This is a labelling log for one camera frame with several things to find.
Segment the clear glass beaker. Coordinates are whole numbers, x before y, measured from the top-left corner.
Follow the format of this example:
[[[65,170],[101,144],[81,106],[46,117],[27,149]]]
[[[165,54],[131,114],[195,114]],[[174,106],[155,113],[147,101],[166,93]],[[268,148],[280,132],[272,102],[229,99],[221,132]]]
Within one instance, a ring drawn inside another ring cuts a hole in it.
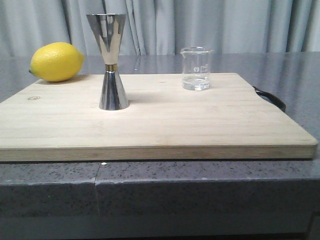
[[[191,91],[209,89],[213,49],[202,46],[184,47],[180,54],[183,88]]]

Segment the steel double jigger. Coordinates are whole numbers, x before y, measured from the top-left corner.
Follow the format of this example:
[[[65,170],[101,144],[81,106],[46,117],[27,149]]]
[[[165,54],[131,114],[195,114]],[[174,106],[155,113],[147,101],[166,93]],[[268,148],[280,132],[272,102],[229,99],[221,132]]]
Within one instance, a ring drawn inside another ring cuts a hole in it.
[[[118,72],[118,58],[125,27],[125,14],[88,14],[88,23],[105,65],[99,108],[123,110],[129,106]]]

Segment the grey curtain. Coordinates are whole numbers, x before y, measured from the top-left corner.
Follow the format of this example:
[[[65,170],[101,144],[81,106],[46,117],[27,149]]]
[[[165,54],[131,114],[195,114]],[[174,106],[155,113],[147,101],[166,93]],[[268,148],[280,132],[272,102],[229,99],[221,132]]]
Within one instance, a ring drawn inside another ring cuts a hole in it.
[[[3,0],[0,54],[31,56],[66,42],[98,55],[88,14],[125,14],[121,55],[174,55],[184,47],[219,54],[317,52],[317,0]]]

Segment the wooden cutting board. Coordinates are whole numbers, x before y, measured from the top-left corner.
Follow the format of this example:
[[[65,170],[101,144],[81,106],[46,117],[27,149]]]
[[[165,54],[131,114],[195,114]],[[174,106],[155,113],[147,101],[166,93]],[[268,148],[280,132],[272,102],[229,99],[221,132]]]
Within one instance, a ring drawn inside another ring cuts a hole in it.
[[[0,159],[16,161],[312,159],[318,141],[236,73],[210,89],[179,74],[126,74],[129,100],[102,110],[102,75],[38,80],[0,104]]]

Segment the yellow lemon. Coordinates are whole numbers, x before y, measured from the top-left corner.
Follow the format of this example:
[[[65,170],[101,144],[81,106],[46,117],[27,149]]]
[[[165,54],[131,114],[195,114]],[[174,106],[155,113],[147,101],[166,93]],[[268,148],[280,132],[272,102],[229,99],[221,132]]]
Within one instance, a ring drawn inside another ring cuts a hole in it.
[[[39,48],[32,56],[29,72],[48,82],[62,82],[82,68],[85,56],[73,45],[54,42]]]

